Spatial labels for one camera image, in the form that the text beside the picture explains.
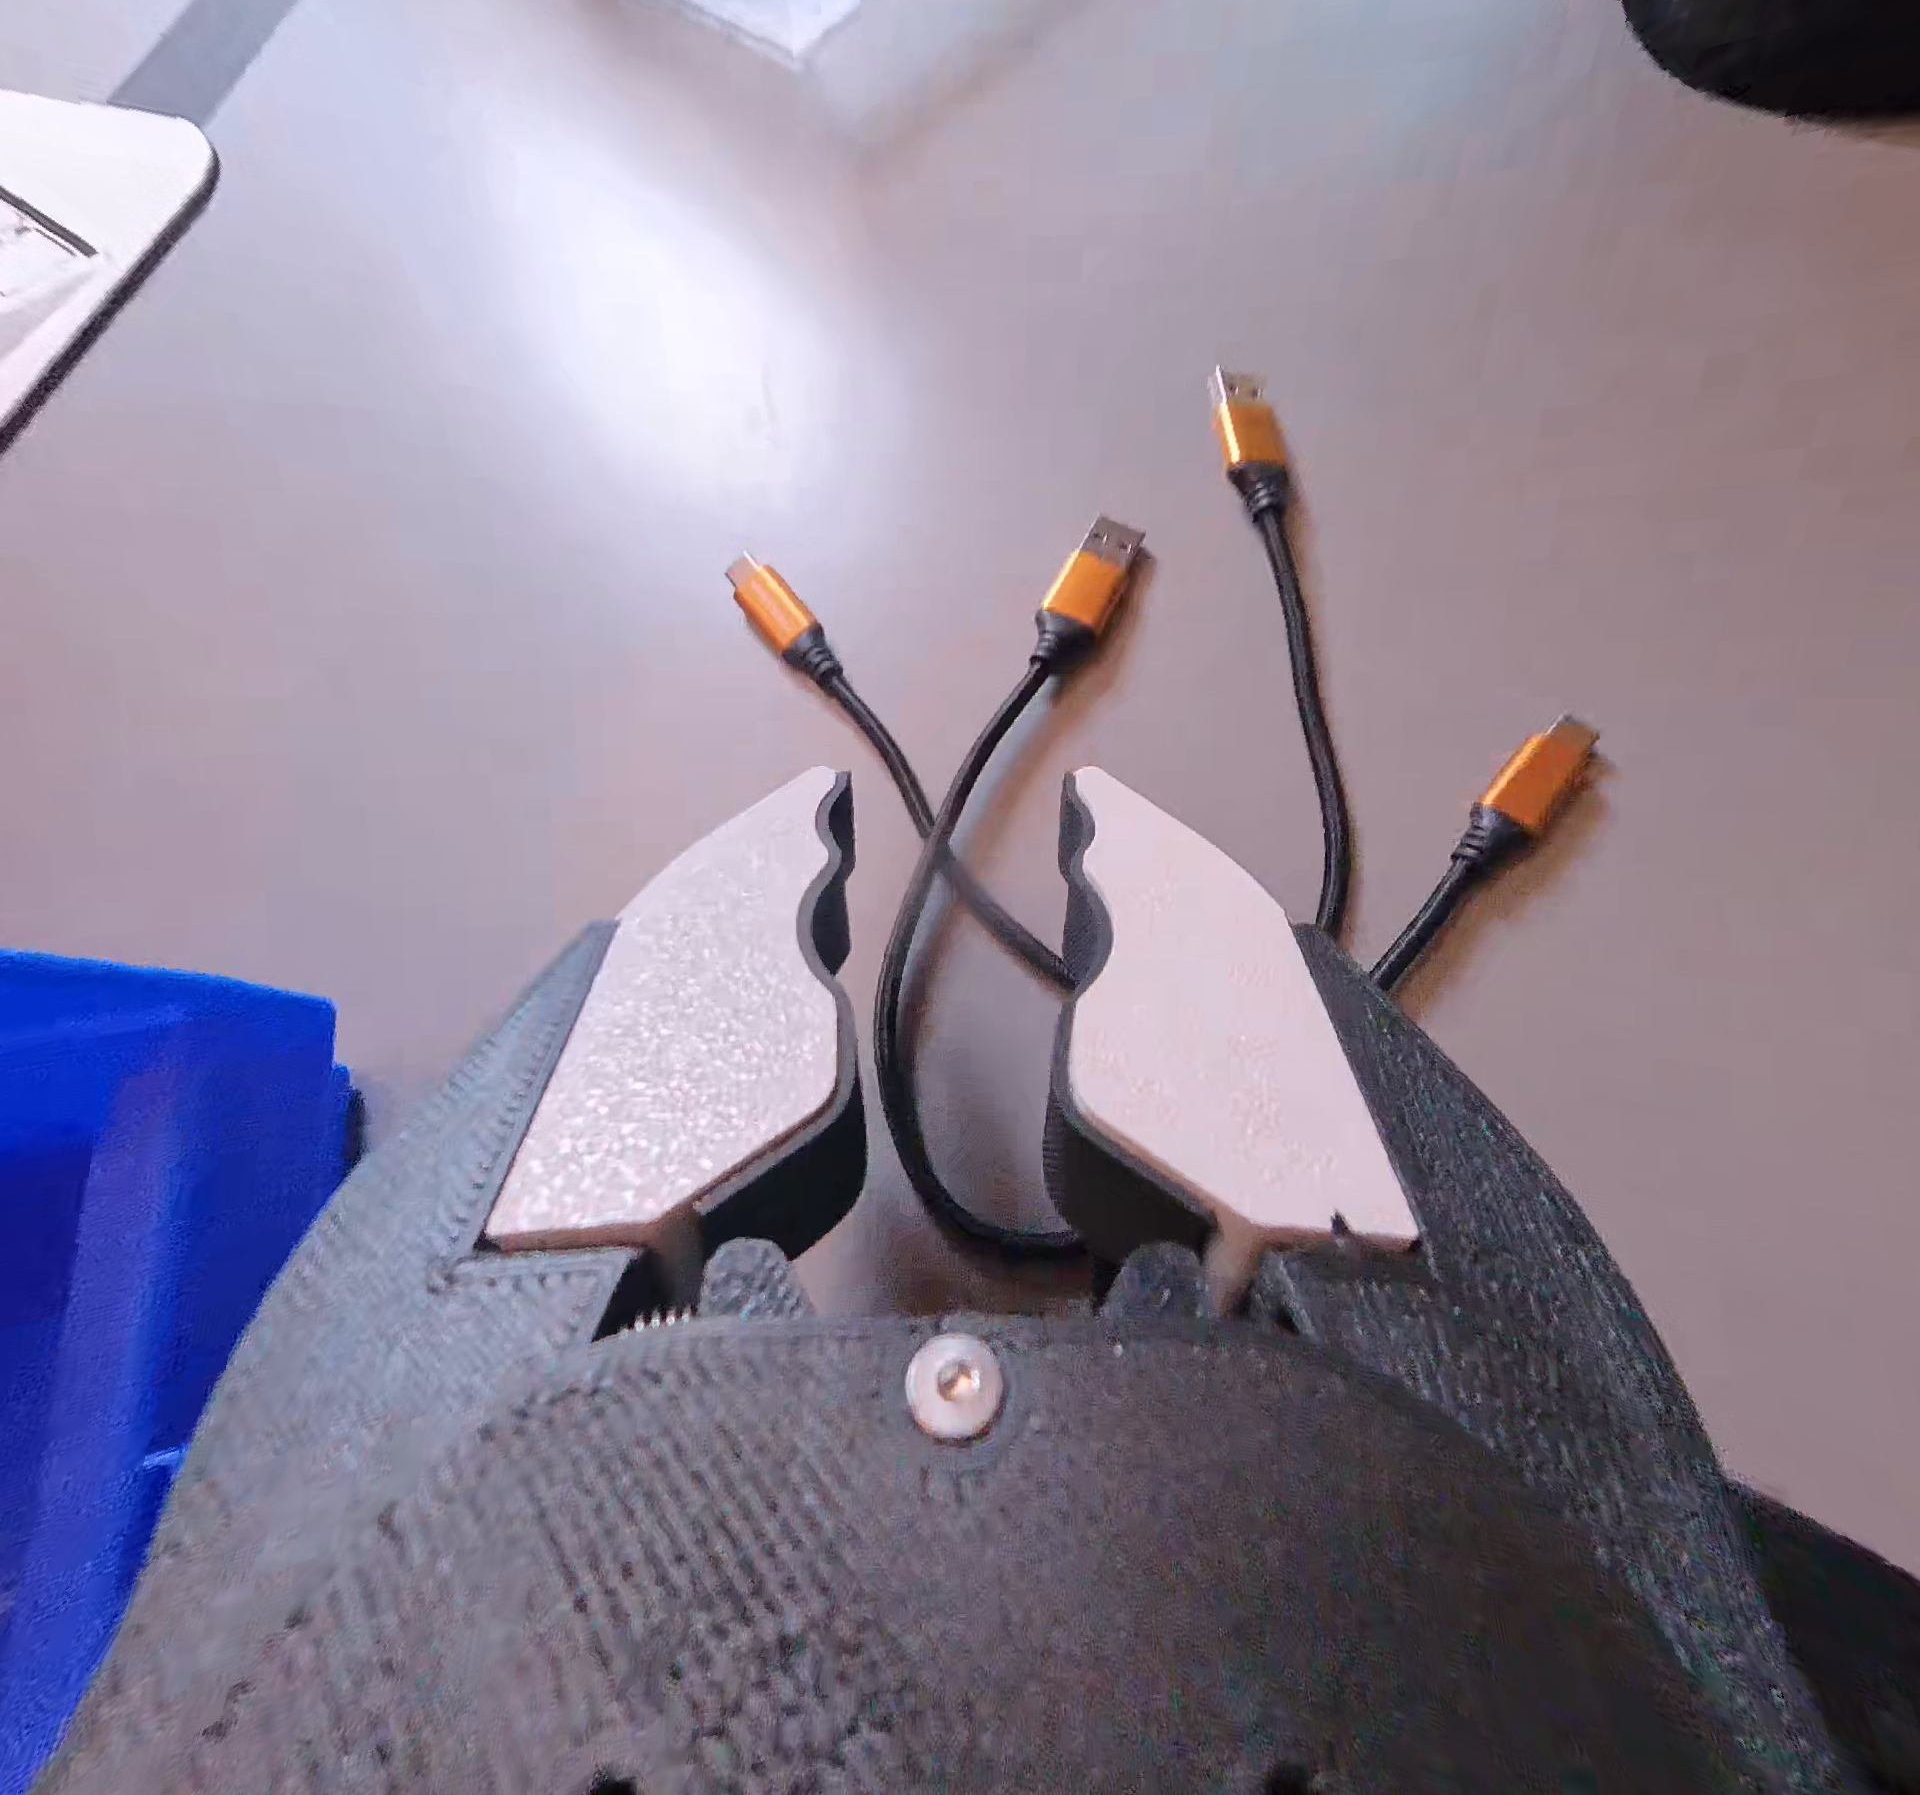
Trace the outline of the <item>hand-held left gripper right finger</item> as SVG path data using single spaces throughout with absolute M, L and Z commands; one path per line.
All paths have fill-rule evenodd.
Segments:
M 1408 1253 L 1417 1218 L 1295 922 L 1115 776 L 1061 790 L 1050 1194 L 1092 1255 Z

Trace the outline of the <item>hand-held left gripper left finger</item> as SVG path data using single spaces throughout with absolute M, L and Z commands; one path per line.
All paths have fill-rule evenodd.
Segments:
M 852 776 L 815 768 L 612 920 L 485 1235 L 501 1253 L 803 1255 L 867 1179 Z

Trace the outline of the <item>black usb cable orange plugs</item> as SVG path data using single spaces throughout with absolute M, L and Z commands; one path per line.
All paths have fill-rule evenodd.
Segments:
M 1256 511 L 1253 526 L 1261 537 L 1279 594 L 1292 697 L 1323 818 L 1323 883 L 1318 930 L 1338 939 L 1354 872 L 1347 785 L 1331 749 L 1331 727 L 1319 688 L 1305 588 L 1284 534 L 1284 515 L 1276 508 L 1267 508 Z M 952 834 L 988 760 L 1023 714 L 1039 699 L 1046 682 L 1067 676 L 1092 654 L 1120 610 L 1140 554 L 1143 534 L 1136 530 L 1106 518 L 1100 518 L 1086 530 L 1040 597 L 1035 615 L 1035 649 L 1028 654 L 1025 674 L 977 735 L 957 776 L 947 784 L 947 794 L 939 807 L 927 807 L 924 792 L 891 735 L 878 726 L 867 729 L 867 739 L 880 755 L 889 776 L 893 776 L 900 799 L 915 809 L 916 830 L 922 839 L 915 870 L 900 895 L 876 977 L 875 1060 L 883 1120 L 893 1142 L 900 1170 L 933 1221 L 969 1251 L 1001 1261 L 1072 1261 L 1086 1253 L 1086 1244 L 1066 1230 L 1007 1230 L 965 1207 L 947 1190 L 947 1184 L 939 1181 L 924 1147 L 922 1114 L 901 1044 L 906 969 L 934 887 L 939 880 L 947 878 L 954 895 L 973 904 L 978 925 L 987 926 L 1025 967 L 1031 967 L 1051 992 L 1061 996 L 1077 992 L 1077 982 L 1064 958 L 1050 946 L 1039 944 L 1019 919 L 1011 919 L 954 857 Z M 1597 734 L 1588 723 L 1571 719 L 1561 719 L 1533 734 L 1512 752 L 1500 773 L 1476 799 L 1468 823 L 1453 849 L 1440 883 L 1374 967 L 1372 977 L 1381 992 L 1395 989 L 1405 978 L 1424 958 L 1428 946 L 1476 895 L 1482 881 L 1500 870 L 1509 857 L 1536 846 L 1544 837 L 1585 785 L 1596 755 Z
M 1307 607 L 1307 588 L 1290 542 L 1295 480 L 1287 438 L 1263 385 L 1245 372 L 1215 368 L 1210 379 L 1211 424 L 1221 450 L 1225 480 L 1258 534 L 1276 583 L 1288 654 L 1292 700 L 1307 749 L 1323 835 L 1323 864 L 1316 925 L 1341 939 L 1354 880 L 1354 823 L 1331 737 L 1323 682 Z M 1035 649 L 1023 691 L 1004 710 L 1011 723 L 1051 680 L 1083 667 L 1109 623 L 1143 554 L 1143 537 L 1106 518 L 1067 557 L 1035 618 Z M 767 564 L 751 555 L 725 572 L 732 598 L 757 639 L 790 669 L 827 695 L 867 739 L 891 776 L 916 832 L 927 839 L 938 815 L 924 785 L 893 734 L 852 691 L 844 664 L 819 618 Z

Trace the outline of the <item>blue plastic bin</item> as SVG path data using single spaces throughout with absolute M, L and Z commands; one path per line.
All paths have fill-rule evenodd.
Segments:
M 347 1179 L 338 1012 L 1 956 L 1 1774 L 34 1782 L 265 1288 Z

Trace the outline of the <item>white document stand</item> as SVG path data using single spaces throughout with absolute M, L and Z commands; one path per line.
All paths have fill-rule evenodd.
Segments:
M 22 341 L 1 341 L 5 448 L 197 223 L 218 172 L 204 131 L 179 117 L 1 92 L 1 189 L 99 258 L 98 272 Z

